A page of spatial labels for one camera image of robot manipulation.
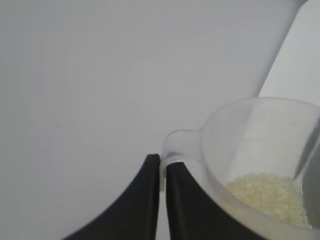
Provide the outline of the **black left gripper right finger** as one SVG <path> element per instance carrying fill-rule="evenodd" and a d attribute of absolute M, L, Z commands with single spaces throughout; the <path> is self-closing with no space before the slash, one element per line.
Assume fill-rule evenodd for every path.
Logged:
<path fill-rule="evenodd" d="M 184 163 L 166 168 L 166 209 L 171 240 L 259 240 L 209 198 Z"/>

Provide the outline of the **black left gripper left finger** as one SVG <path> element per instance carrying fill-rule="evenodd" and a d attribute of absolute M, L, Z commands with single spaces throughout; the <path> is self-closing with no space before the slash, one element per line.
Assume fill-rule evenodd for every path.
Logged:
<path fill-rule="evenodd" d="M 160 156 L 149 154 L 125 191 L 67 240 L 154 240 L 160 198 Z"/>

